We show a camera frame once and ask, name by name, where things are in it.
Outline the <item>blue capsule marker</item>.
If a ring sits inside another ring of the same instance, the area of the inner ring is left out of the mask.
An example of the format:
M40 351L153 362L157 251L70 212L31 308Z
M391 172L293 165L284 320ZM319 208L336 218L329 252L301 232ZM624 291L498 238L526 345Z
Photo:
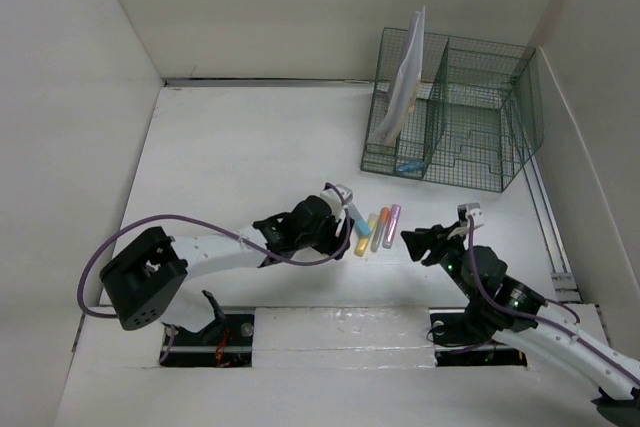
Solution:
M424 163L421 161L411 161L398 165L395 168L397 173L416 173L421 172L424 168Z

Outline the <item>clear purple-zip document pouch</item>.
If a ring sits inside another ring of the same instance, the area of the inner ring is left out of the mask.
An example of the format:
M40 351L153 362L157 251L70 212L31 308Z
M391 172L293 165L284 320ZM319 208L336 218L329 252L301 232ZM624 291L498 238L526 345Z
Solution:
M421 10L413 13L405 35L400 60L387 90L388 108L394 106L396 102L404 104L411 97L416 101L422 76L425 20L426 7L423 6ZM369 135L370 141L383 145L382 136L387 124L385 117L374 132Z

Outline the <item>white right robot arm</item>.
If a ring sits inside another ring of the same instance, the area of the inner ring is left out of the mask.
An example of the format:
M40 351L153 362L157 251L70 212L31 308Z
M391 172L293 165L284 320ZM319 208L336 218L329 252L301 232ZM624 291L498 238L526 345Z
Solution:
M551 309L550 300L507 273L488 246L474 242L474 222L404 231L412 261L439 265L466 297L464 311L431 327L432 341L456 353L490 342L537 356L598 393L597 412L615 426L639 423L639 362Z

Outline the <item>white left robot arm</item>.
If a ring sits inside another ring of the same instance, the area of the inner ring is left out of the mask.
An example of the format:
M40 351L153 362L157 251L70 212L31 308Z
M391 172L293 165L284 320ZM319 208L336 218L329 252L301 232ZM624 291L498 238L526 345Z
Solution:
M208 344L222 334L224 315L210 292L194 294L185 282L238 268L339 260L352 224L345 201L327 189L238 232L213 226L210 236L171 237L150 227L102 268L100 280L124 330L159 322Z

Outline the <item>pink purple marker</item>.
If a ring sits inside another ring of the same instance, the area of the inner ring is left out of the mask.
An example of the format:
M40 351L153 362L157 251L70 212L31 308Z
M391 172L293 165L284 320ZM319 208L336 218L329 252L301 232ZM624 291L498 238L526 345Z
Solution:
M401 206L399 204L393 204L391 206L390 215L386 225L384 238L382 240L382 246L385 249L390 249L394 243L400 214L401 214Z

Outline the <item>yellow capsule marker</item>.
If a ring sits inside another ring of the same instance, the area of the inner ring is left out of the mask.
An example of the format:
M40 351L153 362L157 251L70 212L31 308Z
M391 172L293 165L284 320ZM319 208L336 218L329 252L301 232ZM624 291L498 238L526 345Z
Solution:
M370 239L371 239L371 234L362 236L358 239L354 248L354 254L356 256L362 257L365 254L367 247L369 245Z

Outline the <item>light blue marker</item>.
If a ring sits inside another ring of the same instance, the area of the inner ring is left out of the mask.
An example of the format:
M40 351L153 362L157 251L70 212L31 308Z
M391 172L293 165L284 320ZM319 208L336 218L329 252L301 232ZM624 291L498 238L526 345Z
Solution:
M369 237L371 235L371 229L368 226L367 221L363 218L354 203L348 205L348 211L350 217L354 221L354 230L359 238Z

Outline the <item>orange clear marker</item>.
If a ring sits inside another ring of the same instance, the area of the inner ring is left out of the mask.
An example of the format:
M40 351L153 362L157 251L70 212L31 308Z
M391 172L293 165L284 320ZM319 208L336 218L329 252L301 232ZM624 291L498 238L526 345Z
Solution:
M377 229L380 234L384 233L386 229L387 222L390 216L390 209L388 207L383 207L379 213Z

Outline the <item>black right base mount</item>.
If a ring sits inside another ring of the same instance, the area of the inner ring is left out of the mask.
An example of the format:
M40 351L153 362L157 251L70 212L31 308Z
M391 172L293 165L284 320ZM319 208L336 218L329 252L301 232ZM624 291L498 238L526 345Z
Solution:
M432 309L426 339L434 345L435 366L526 367L526 355L512 347L466 330L462 309Z

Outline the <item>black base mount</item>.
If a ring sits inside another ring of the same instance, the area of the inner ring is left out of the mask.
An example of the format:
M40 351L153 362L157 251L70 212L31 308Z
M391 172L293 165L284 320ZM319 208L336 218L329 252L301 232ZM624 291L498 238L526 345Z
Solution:
M208 291L206 313L211 322L197 333L184 327L167 326L159 354L162 367L173 368L245 368L252 366L256 309L223 309Z
M432 309L426 339L434 345L435 366L526 367L526 355L512 347L466 330L462 309Z

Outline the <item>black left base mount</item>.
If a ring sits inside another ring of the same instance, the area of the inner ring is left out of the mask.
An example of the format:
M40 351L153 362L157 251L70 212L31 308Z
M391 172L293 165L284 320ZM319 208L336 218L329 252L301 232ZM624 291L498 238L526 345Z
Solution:
M184 327L167 326L159 354L162 367L173 368L245 368L252 366L256 309L223 309L208 291L206 313L211 322L197 333Z

